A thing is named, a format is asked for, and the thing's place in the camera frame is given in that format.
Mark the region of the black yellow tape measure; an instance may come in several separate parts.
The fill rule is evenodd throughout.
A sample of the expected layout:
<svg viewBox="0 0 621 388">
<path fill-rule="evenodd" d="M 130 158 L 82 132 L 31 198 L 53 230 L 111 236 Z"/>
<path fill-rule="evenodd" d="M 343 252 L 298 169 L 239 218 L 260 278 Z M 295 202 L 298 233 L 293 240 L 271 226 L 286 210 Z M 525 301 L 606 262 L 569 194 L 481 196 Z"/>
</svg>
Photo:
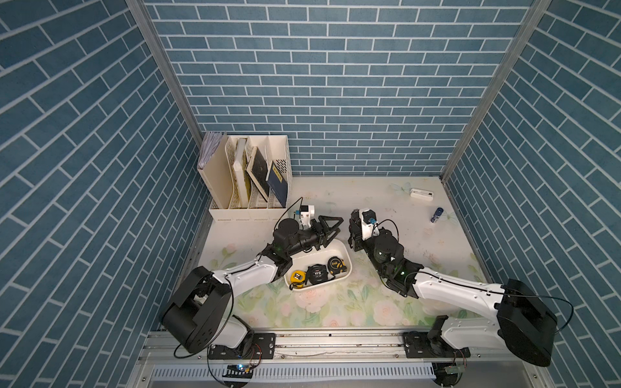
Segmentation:
<svg viewBox="0 0 621 388">
<path fill-rule="evenodd" d="M 333 276 L 337 276 L 348 271 L 348 267 L 345 265 L 344 260 L 336 256 L 333 256 L 328 260 L 327 269 Z"/>
</svg>

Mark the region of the black square tape measure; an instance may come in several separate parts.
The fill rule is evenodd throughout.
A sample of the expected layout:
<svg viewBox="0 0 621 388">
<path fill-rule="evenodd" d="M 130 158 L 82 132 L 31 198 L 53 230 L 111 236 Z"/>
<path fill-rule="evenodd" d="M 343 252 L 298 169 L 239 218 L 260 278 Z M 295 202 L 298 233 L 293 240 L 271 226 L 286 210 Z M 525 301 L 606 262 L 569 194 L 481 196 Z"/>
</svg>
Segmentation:
<svg viewBox="0 0 621 388">
<path fill-rule="evenodd" d="M 308 282 L 312 286 L 323 284 L 328 281 L 328 269 L 325 264 L 315 264 L 307 269 Z"/>
</svg>

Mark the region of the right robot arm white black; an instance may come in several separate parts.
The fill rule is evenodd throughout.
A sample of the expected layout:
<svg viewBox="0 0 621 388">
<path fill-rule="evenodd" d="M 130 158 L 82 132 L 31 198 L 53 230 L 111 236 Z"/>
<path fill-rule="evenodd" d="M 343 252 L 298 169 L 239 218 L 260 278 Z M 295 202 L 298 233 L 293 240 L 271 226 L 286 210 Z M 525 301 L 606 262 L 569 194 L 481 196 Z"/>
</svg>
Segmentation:
<svg viewBox="0 0 621 388">
<path fill-rule="evenodd" d="M 402 297 L 441 302 L 477 315 L 460 320 L 439 315 L 428 338 L 452 349 L 507 349 L 535 366 L 551 365 L 558 320 L 521 281 L 485 284 L 433 271 L 404 257 L 404 246 L 376 220 L 373 210 L 352 211 L 349 245 L 364 251 L 385 286 Z"/>
</svg>

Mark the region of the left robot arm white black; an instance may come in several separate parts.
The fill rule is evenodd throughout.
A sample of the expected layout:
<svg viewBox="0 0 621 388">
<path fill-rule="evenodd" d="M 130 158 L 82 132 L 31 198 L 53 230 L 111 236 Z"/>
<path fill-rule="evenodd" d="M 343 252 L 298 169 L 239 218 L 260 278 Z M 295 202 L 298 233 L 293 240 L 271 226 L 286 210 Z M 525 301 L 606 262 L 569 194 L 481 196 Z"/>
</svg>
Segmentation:
<svg viewBox="0 0 621 388">
<path fill-rule="evenodd" d="M 273 242 L 252 262 L 214 272 L 194 268 L 161 310 L 160 323 L 190 356 L 213 346 L 231 349 L 239 357 L 247 355 L 254 331 L 233 315 L 235 299 L 285 276 L 295 255 L 328 247 L 343 222 L 343 218 L 320 216 L 303 230 L 293 218 L 286 218 L 273 231 Z"/>
</svg>

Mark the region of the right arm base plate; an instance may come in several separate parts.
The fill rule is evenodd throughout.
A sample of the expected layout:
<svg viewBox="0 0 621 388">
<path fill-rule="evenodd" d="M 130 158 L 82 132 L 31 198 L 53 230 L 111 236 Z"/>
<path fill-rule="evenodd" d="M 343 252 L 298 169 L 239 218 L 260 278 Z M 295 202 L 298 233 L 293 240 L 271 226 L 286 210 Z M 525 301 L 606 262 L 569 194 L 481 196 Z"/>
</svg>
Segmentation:
<svg viewBox="0 0 621 388">
<path fill-rule="evenodd" d="M 407 358 L 469 358 L 469 348 L 455 349 L 439 335 L 430 337 L 428 332 L 408 331 L 403 334 Z"/>
</svg>

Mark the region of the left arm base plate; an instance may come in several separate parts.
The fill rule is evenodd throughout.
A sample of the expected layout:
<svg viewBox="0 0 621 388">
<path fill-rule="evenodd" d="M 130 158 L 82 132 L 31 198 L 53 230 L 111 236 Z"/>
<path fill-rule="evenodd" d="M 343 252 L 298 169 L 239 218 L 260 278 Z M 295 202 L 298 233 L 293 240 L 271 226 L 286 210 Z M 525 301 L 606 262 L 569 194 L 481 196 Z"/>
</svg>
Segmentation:
<svg viewBox="0 0 621 388">
<path fill-rule="evenodd" d="M 237 361 L 237 360 L 272 360 L 276 346 L 276 334 L 250 333 L 236 348 L 228 348 L 223 345 L 213 346 L 208 353 L 208 359 Z"/>
</svg>

